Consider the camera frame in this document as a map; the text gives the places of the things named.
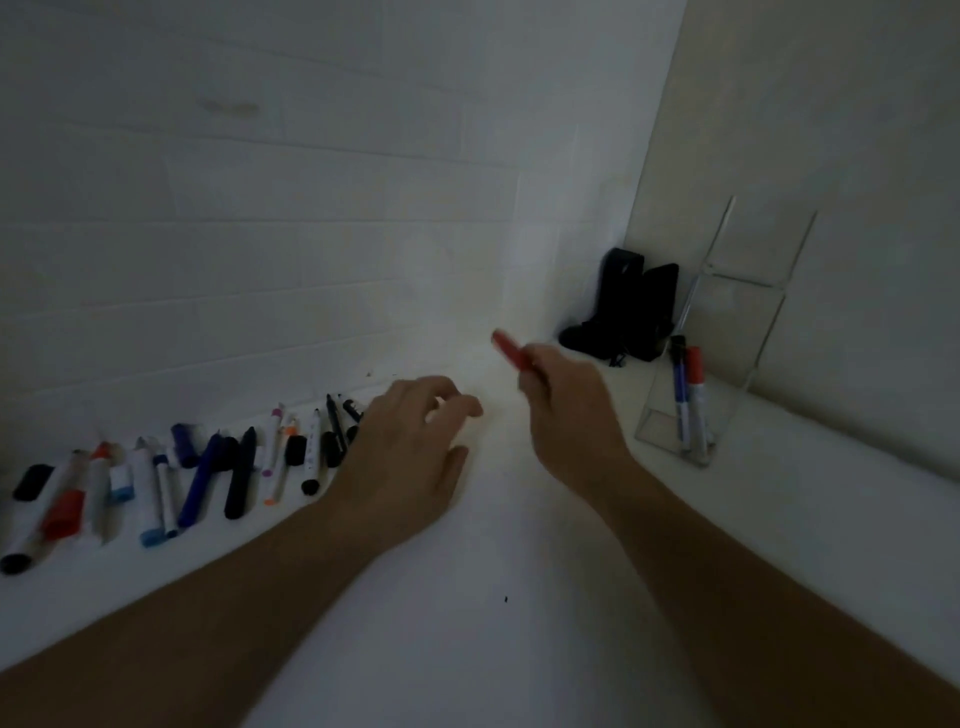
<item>red marker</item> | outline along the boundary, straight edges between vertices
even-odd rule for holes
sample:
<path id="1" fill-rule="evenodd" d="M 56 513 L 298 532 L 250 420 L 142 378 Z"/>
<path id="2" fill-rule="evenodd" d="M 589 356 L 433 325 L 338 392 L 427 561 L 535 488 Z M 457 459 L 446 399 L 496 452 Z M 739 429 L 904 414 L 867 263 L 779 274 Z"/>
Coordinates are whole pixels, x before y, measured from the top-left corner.
<path id="1" fill-rule="evenodd" d="M 532 372 L 536 369 L 534 360 L 530 358 L 530 355 L 524 352 L 519 344 L 510 337 L 510 334 L 502 328 L 495 330 L 490 338 L 493 345 L 500 349 L 500 353 L 507 357 L 507 361 L 519 371 Z"/>

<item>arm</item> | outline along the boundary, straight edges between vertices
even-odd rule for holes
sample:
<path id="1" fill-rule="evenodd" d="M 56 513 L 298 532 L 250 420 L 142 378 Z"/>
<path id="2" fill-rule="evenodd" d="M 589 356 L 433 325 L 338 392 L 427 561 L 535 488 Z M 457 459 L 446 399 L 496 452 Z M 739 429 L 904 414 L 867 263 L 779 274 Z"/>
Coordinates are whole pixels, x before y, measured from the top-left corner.
<path id="1" fill-rule="evenodd" d="M 592 364 L 527 351 L 540 462 L 616 534 L 730 726 L 960 725 L 960 692 L 644 471 Z"/>
<path id="2" fill-rule="evenodd" d="M 480 414 L 445 377 L 396 382 L 319 501 L 0 674 L 4 724 L 239 723 L 356 575 L 444 513 L 467 458 L 450 443 Z"/>

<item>hand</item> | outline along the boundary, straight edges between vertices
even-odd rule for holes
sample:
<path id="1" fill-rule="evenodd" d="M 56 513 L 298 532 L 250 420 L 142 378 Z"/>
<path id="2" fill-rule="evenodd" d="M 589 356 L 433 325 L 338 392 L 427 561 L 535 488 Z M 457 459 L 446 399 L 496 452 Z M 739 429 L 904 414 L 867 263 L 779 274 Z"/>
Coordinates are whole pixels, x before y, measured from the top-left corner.
<path id="1" fill-rule="evenodd" d="M 554 477 L 596 507 L 598 489 L 620 470 L 636 467 L 607 386 L 589 362 L 570 361 L 539 344 L 523 350 L 536 367 L 519 378 L 530 403 L 534 452 Z"/>
<path id="2" fill-rule="evenodd" d="M 450 443 L 467 417 L 482 414 L 480 400 L 460 394 L 445 376 L 395 381 L 371 402 L 330 484 L 327 498 L 341 525 L 381 553 L 438 519 L 468 455 Z"/>

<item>right hand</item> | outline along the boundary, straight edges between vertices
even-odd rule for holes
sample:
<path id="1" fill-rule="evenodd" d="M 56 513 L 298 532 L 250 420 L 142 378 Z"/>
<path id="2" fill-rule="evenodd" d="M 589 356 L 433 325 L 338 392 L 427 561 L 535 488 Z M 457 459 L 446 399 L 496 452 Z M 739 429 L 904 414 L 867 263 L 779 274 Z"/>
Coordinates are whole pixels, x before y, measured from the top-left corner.
<path id="1" fill-rule="evenodd" d="M 597 507 L 599 489 L 636 467 L 607 386 L 589 362 L 571 361 L 541 344 L 523 350 L 537 369 L 519 378 L 530 403 L 534 452 L 554 477 Z"/>

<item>clear acrylic holder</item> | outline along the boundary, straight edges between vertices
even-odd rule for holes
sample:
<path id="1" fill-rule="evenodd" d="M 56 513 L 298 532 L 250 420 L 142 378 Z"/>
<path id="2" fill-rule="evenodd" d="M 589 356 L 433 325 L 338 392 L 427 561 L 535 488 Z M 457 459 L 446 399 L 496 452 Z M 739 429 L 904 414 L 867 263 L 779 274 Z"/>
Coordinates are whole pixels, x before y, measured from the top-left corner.
<path id="1" fill-rule="evenodd" d="M 803 236 L 784 278 L 778 282 L 739 277 L 718 270 L 714 250 L 728 227 L 735 197 L 724 210 L 700 271 L 690 285 L 674 334 L 683 334 L 688 346 L 701 349 L 705 367 L 708 446 L 706 454 L 694 445 L 683 450 L 674 402 L 670 345 L 656 361 L 653 383 L 647 393 L 635 437 L 640 442 L 673 452 L 695 465 L 710 464 L 733 415 L 754 382 L 760 358 L 786 299 L 786 288 L 816 220 L 807 218 Z"/>

